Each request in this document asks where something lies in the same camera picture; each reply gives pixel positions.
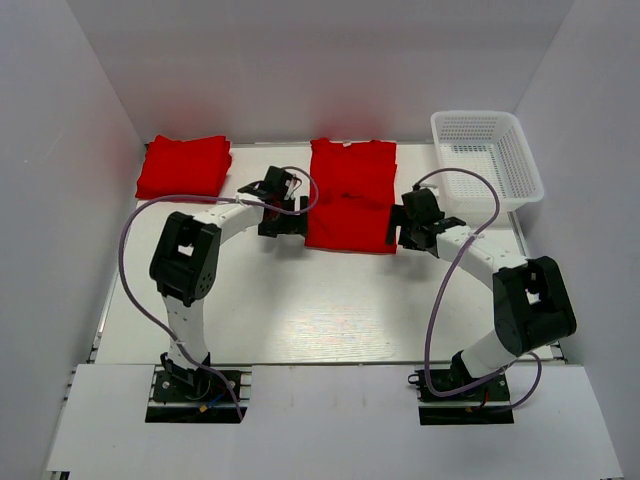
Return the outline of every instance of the cable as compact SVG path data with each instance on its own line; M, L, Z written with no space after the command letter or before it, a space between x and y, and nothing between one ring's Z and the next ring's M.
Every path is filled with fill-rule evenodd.
M311 202L311 204L309 204L306 208L303 208L301 210L289 211L283 208L274 207L273 205L268 205L266 203L259 202L257 200L243 200L242 203L245 205L254 205L257 207L263 207L263 208L266 208L267 210L273 210L274 212L282 213L284 215L300 215L302 213L308 212L313 207L315 207L316 204L318 203L319 192L318 192L318 185L316 184L315 180L311 178L311 175L309 175L306 171L298 167L286 166L282 168L284 170L295 170L296 172L300 172L305 177L307 177L307 179L309 180L310 189L312 188L313 191L315 192L315 198L314 198L314 201ZM180 339L173 332L173 330L171 330L168 326L166 326L161 320L156 318L155 315L153 315L138 301L138 299L135 297L135 295L131 291L131 287L129 286L129 281L127 280L127 276L124 268L124 250L125 250L125 244L127 242L127 236L129 234L129 230L131 230L131 225L133 224L133 221L136 219L138 215L140 215L140 213L142 213L144 210L149 208L151 205L154 205L160 202L169 202L169 201L182 201L182 202L203 202L204 201L204 202L239 203L237 199L230 198L230 197L210 197L205 195L177 194L177 195L164 195L162 197L149 200L147 203L140 205L131 213L131 215L129 215L129 218L127 218L127 220L124 222L124 226L122 227L122 233L120 234L120 240L118 241L118 273L120 275L120 281L122 282L122 288L124 289L124 293L127 295L127 298L129 299L129 301L131 301L131 303L138 309L138 311L142 313L145 317L147 317L149 320L151 320L158 327L160 327L162 330L164 330L167 335L169 335L171 340L175 342L176 347L178 347L178 350L180 350L180 353L182 354L182 356L185 359L187 359L189 363L209 373L216 375L218 378L220 378L220 380L222 380L225 387L229 391L229 394L231 395L231 400L233 400L233 404L236 407L236 411L238 412L238 417L240 418L240 421L242 421L242 418L243 418L242 410L240 409L238 398L236 397L236 394L233 391L233 388L231 388L231 385L229 385L229 382L227 381L226 377L215 368L210 367L208 365L204 365L198 362L197 360L195 360L189 354L189 352L187 352L187 350L182 346Z
M508 366L505 366L499 370L496 370L493 373L490 373L489 375L485 375L484 377L481 377L467 385L464 385L462 387L458 387L458 388L454 388L452 390L448 390L446 392L440 392L438 390L435 389L433 382L431 380L431 370L429 368L429 358L431 357L431 340L433 338L433 329L436 323L436 317L438 315L438 310L440 309L440 304L442 303L442 297L444 296L444 292L447 288L447 285L449 284L449 281L451 280L451 276L453 275L453 272L455 271L455 269L458 267L458 265L460 264L460 261L462 260L462 257L464 256L464 254L467 252L467 250L469 250L469 248L471 247L471 245L473 244L473 242L475 241L475 239L482 233L484 232L497 218L498 215L500 214L500 198L498 197L498 192L496 192L496 189L493 187L493 185L491 185L491 183L489 183L484 177L482 177L481 175L472 172L471 170L466 170L464 168L457 168L457 167L446 167L446 168L439 168L437 170L434 170L431 173L428 173L427 175L425 175L424 177L422 177L420 180L418 180L415 184L414 187L419 187L420 184L422 182L424 182L426 179L437 175L439 173L443 173L443 172L458 172L458 173L464 173L467 175L471 175L472 177L477 178L478 180L480 180L482 183L485 184L485 186L489 189L489 191L491 192L491 195L493 196L493 200L495 202L496 208L495 211L493 212L493 215L491 215L491 217L489 218L489 220L487 220L485 223L483 223L482 225L480 225L475 232L473 232L473 235L470 235L469 238L465 241L465 243L462 245L462 247L460 248L460 251L458 252L458 254L456 255L456 257L453 259L453 261L451 262L451 265L449 265L449 269L447 270L447 272L445 273L444 278L442 279L442 283L440 284L440 288L438 289L438 294L436 295L436 299L433 302L433 308L431 309L431 315L429 316L429 323L427 325L427 335L425 338L425 345L424 345L424 372L425 372L425 383L427 385L427 388L429 389L429 392L431 392L431 394L435 397L440 397L440 398L446 398L446 397L452 397L454 395L458 395L460 393L464 393L466 391L472 390L480 385L482 385L483 383L491 380L492 378L497 377L498 375L500 375L500 373L502 373L505 368L507 368ZM526 400L529 399L529 397L533 394L533 392L535 391L535 389L538 387L538 383L540 382L540 376L542 375L542 363L540 362L540 358L533 352L529 352L530 355L532 355L536 361L538 362L538 376L536 377L536 381L533 384L533 387L531 388L531 390L529 390L529 392L522 398L520 399L518 402L516 402L515 404L511 405L509 407L509 409L515 408L519 405L522 405L522 403L524 403Z

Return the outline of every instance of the white wall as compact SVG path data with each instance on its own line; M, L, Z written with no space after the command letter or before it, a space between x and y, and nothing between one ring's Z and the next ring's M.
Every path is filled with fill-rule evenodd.
M430 137L513 111L572 0L69 0L143 140Z
M519 215L558 259L586 366L623 467L640 478L640 3L578 0L516 114L546 189Z
M64 0L0 6L0 476L39 478L142 144Z

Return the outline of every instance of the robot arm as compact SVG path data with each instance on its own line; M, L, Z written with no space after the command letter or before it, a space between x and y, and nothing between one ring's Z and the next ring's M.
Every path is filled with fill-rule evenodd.
M404 194L402 201L403 205L392 208L387 242L394 240L400 227L401 246L452 262L473 231L456 217L444 218L428 188L416 188ZM454 355L454 385L471 383L575 332L571 303L552 259L528 259L480 237L459 266L493 291L494 329Z
M169 215L151 261L150 275L162 295L169 328L200 363L210 365L204 341L203 304L216 278L220 246L254 225L263 236L305 235L306 214L274 214L261 205L244 203L260 200L293 211L295 200L289 193L293 182L291 173L269 167L264 180L238 190L238 203L217 204L194 216L181 212ZM307 197L301 197L301 208L307 202ZM207 387L203 379L208 375L184 358L175 341L171 341L169 352L162 354L161 363L192 397L200 397Z

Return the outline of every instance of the white plastic basket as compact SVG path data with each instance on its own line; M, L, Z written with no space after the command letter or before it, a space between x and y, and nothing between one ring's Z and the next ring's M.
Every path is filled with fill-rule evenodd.
M518 119L507 112L453 110L431 116L440 167L460 167L486 178L500 196L500 210L511 212L538 202L544 188ZM490 213L491 193L478 179L448 172L441 197L448 214Z

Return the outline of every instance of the folded red cloth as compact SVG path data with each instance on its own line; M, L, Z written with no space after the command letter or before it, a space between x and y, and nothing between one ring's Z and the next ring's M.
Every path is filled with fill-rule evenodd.
M395 202L396 144L373 140L345 147L321 139L311 148L311 175L320 198L309 212L305 245L395 253L396 245L387 245L385 237Z
M230 148L223 136L181 142L158 135L149 144L136 197L219 195L231 166Z

